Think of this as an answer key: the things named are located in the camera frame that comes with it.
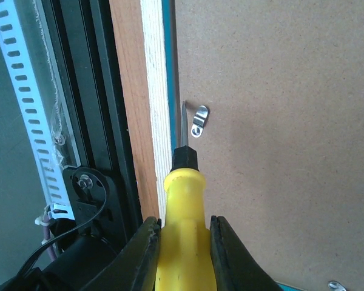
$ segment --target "screwdriver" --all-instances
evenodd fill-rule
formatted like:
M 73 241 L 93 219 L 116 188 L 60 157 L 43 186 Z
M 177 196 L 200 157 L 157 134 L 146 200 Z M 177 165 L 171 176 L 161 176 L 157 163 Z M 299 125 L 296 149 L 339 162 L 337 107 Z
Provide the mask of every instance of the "screwdriver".
M 164 180 L 166 220 L 161 230 L 156 291 L 216 290 L 210 231 L 205 226 L 205 177 L 197 152 L 189 147 L 186 103 L 181 108 L 180 146 Z

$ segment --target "wooden board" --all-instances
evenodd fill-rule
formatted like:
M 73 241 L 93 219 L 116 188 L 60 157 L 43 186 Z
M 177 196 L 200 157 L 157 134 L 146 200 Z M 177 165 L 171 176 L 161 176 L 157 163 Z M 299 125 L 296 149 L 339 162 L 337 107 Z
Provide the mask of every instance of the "wooden board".
M 143 218 L 159 217 L 144 36 L 139 1 L 110 1 Z
M 364 1 L 177 0 L 181 100 L 224 215 L 277 281 L 364 290 Z

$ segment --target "bolt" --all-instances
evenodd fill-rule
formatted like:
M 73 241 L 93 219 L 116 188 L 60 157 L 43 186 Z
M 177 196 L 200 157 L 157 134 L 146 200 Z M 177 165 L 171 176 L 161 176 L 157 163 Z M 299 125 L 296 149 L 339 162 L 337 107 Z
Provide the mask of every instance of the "bolt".
M 198 136 L 198 135 L 200 135 L 200 133 L 201 133 L 201 129 L 199 127 L 194 127 L 192 129 L 192 134 L 193 135 Z
M 54 143 L 58 146 L 63 146 L 66 142 L 66 139 L 63 135 L 59 135 L 54 137 Z
M 88 175 L 81 175 L 77 184 L 83 189 L 91 189 L 93 187 L 93 181 Z

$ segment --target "brown hardboard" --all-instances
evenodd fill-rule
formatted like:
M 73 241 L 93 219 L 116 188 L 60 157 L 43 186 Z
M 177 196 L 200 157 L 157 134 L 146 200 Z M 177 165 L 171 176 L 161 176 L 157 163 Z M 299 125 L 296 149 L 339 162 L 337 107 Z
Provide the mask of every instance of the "brown hardboard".
M 275 280 L 364 290 L 364 1 L 177 0 L 207 220 Z

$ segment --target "zip tie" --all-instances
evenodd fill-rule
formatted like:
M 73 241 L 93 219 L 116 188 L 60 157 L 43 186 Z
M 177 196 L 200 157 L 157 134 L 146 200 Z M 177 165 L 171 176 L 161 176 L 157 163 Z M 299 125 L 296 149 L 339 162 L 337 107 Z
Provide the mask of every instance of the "zip tie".
M 50 221 L 49 222 L 44 222 L 43 217 L 41 217 L 41 216 L 35 218 L 34 223 L 37 226 L 49 226 L 50 225 Z

